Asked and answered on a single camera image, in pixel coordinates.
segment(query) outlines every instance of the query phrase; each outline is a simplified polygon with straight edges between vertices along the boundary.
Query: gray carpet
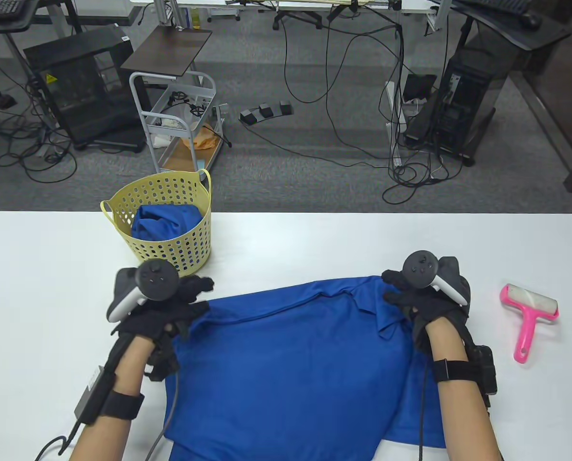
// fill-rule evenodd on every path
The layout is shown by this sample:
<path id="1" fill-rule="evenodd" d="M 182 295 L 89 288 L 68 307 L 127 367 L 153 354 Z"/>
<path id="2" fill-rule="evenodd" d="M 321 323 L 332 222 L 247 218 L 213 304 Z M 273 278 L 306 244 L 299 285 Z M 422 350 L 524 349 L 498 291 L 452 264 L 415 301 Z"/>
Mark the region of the gray carpet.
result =
<path id="1" fill-rule="evenodd" d="M 349 169 L 321 160 L 301 158 L 273 147 L 247 132 L 237 121 L 240 110 L 262 102 L 291 99 L 295 114 L 254 127 L 263 136 L 306 155 L 331 158 L 345 164 L 368 160 L 364 154 L 342 145 L 326 117 L 323 101 L 303 105 L 294 101 L 284 85 L 284 35 L 271 29 L 270 14 L 244 11 L 242 20 L 216 18 L 207 26 L 214 30 L 197 59 L 198 68 L 216 80 L 221 101 L 229 102 L 225 131 L 233 148 L 223 147 L 212 169 L 215 211 L 364 211 L 444 213 L 572 213 L 572 194 L 562 180 L 567 171 L 550 146 L 516 87 L 508 81 L 497 103 L 497 114 L 477 152 L 477 164 L 463 169 L 454 180 L 424 187 L 400 206 L 381 200 L 393 183 L 385 170 L 365 166 Z M 405 27 L 422 35 L 424 28 L 413 17 Z M 338 19 L 336 26 L 364 31 L 382 24 L 379 18 L 363 14 L 356 20 Z M 149 14 L 141 27 L 128 32 L 136 46 L 154 28 Z M 326 31 L 289 20 L 288 81 L 300 98 L 313 98 L 324 91 Z M 453 16 L 450 49 L 453 49 L 461 20 Z M 47 35 L 48 26 L 34 26 L 32 34 Z M 378 35 L 396 49 L 391 32 Z M 424 39 L 415 56 L 407 61 L 416 66 L 439 67 L 444 58 L 444 34 Z M 349 37 L 331 33 L 329 74 L 335 75 Z M 19 71 L 7 60 L 0 61 L 17 79 Z M 350 46 L 339 79 L 330 92 L 329 108 L 341 137 L 377 156 L 388 154 L 387 133 L 378 113 L 382 85 L 394 59 L 380 45 L 357 39 Z M 0 88 L 10 85 L 0 74 Z M 12 94 L 23 110 L 27 99 L 15 88 Z M 20 151 L 23 143 L 16 145 Z M 0 140 L 0 154 L 6 143 Z M 88 149 L 75 154 L 77 173 L 59 184 L 31 182 L 19 166 L 0 168 L 0 209 L 98 210 L 100 200 L 110 198 L 120 187 L 153 172 L 148 152 L 106 154 Z M 382 161 L 372 161 L 376 165 Z M 451 173 L 459 163 L 446 160 Z M 46 173 L 44 180 L 66 175 L 72 161 L 66 160 Z M 411 191 L 400 189 L 392 200 Z"/>

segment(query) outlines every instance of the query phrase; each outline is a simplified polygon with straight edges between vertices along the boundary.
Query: forearm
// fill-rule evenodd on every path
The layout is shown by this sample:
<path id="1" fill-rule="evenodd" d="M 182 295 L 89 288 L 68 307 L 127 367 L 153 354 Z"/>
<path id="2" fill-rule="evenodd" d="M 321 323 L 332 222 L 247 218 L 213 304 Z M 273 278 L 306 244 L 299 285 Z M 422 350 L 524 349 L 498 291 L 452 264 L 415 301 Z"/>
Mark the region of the forearm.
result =
<path id="1" fill-rule="evenodd" d="M 433 360 L 467 360 L 457 330 L 446 318 L 427 325 Z M 438 384 L 446 448 L 451 461 L 498 461 L 495 434 L 477 384 L 451 380 Z"/>
<path id="2" fill-rule="evenodd" d="M 114 391 L 139 395 L 145 363 L 153 350 L 151 340 L 139 336 L 132 340 L 115 370 Z M 71 461 L 120 461 L 130 427 L 130 421 L 100 416 L 92 426 L 83 429 Z"/>

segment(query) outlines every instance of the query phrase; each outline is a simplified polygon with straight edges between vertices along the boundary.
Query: pink lint roller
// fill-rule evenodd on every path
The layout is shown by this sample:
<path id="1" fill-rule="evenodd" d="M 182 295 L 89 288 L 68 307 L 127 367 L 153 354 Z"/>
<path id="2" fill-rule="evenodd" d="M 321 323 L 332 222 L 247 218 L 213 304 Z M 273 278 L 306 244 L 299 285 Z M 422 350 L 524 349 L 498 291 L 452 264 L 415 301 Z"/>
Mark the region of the pink lint roller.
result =
<path id="1" fill-rule="evenodd" d="M 536 332 L 538 318 L 554 321 L 559 318 L 557 301 L 519 286 L 504 286 L 499 294 L 499 300 L 505 305 L 516 307 L 523 313 L 523 326 L 514 349 L 514 360 L 525 363 L 529 358 L 531 343 Z"/>

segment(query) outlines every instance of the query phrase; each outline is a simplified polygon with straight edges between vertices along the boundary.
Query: basket handle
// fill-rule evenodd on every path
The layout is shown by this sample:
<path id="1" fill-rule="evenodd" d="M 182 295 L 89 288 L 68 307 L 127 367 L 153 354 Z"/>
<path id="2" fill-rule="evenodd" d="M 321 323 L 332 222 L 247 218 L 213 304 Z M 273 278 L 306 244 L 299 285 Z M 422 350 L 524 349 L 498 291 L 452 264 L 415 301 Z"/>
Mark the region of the basket handle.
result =
<path id="1" fill-rule="evenodd" d="M 211 176 L 209 176 L 209 171 L 207 171 L 206 169 L 200 169 L 198 171 L 199 174 L 199 182 L 201 182 L 201 172 L 205 173 L 205 176 L 207 176 L 207 192 L 209 193 L 209 203 L 211 204 L 211 190 L 212 190 L 212 186 L 211 186 Z"/>
<path id="2" fill-rule="evenodd" d="M 107 219 L 111 221 L 111 224 L 113 224 L 113 226 L 115 227 L 115 221 L 113 221 L 113 218 L 111 217 L 111 215 L 109 215 L 109 212 L 105 209 L 105 204 L 109 205 L 109 201 L 102 200 L 102 202 L 100 202 L 100 209 L 102 213 L 107 217 Z"/>

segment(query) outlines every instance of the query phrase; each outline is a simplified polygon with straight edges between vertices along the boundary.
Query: lint roller handle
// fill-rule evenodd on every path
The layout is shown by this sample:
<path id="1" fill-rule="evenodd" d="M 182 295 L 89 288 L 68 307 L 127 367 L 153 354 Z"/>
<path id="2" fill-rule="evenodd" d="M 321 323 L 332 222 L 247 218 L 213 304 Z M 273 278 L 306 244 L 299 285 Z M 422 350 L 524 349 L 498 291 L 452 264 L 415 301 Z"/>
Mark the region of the lint roller handle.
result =
<path id="1" fill-rule="evenodd" d="M 514 350 L 514 360 L 518 363 L 525 363 L 529 358 L 531 351 L 531 343 L 536 333 L 536 316 L 532 315 L 528 310 L 523 310 L 523 325 L 521 332 L 516 341 L 516 349 Z"/>

